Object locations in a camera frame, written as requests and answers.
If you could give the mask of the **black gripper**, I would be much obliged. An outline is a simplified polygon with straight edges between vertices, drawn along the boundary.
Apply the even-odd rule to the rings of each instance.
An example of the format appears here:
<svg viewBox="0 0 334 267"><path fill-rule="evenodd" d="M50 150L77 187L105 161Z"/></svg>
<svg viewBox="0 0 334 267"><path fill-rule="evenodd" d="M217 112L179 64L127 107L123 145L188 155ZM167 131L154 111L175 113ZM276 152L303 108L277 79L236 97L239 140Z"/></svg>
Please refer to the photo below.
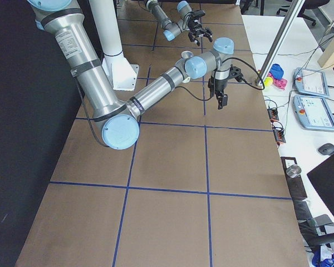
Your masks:
<svg viewBox="0 0 334 267"><path fill-rule="evenodd" d="M228 104L228 95L224 94L224 89L228 83L229 71L213 71L208 80L209 98L216 95L218 109L223 109Z"/></svg>
<svg viewBox="0 0 334 267"><path fill-rule="evenodd" d="M198 40L198 36L196 35L203 35L203 37L207 38L209 42L213 41L213 32L209 27L202 27L200 18L190 18L188 20L188 28L188 37L190 42L196 44L197 46L200 46L200 42Z"/></svg>

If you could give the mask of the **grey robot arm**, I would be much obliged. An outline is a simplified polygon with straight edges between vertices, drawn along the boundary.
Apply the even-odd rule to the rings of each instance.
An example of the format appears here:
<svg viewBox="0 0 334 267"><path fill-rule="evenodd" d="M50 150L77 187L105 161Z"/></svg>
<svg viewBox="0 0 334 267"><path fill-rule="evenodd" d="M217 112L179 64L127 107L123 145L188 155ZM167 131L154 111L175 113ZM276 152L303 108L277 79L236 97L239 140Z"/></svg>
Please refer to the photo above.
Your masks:
<svg viewBox="0 0 334 267"><path fill-rule="evenodd" d="M180 15L178 22L172 21L159 5L158 1L144 1L147 10L154 15L164 30L163 34L167 41L174 40L184 31L188 31L190 42L200 46L200 38L207 38L209 42L213 41L213 32L208 27L203 27L200 19L205 16L205 11L193 10L187 1L181 1L177 5L177 11Z"/></svg>
<svg viewBox="0 0 334 267"><path fill-rule="evenodd" d="M54 35L82 100L93 114L87 117L96 141L123 150L138 139L137 118L174 89L190 80L211 75L211 95L218 106L227 103L224 89L232 76L234 42L227 37L213 41L212 49L193 55L184 51L169 70L136 91L138 65L124 56L112 1L89 1L103 56L99 57L83 26L84 14L77 1L30 1L39 29Z"/></svg>

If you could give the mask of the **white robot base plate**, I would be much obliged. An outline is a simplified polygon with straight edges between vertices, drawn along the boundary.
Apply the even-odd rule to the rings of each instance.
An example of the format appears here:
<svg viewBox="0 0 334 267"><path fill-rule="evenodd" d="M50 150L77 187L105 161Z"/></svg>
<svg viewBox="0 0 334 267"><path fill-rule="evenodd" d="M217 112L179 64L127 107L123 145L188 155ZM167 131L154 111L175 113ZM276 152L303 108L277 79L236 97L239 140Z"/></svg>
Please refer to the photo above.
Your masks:
<svg viewBox="0 0 334 267"><path fill-rule="evenodd" d="M102 67L112 87L116 91L133 91L136 86L139 65L130 64L122 57L105 56Z"/></svg>

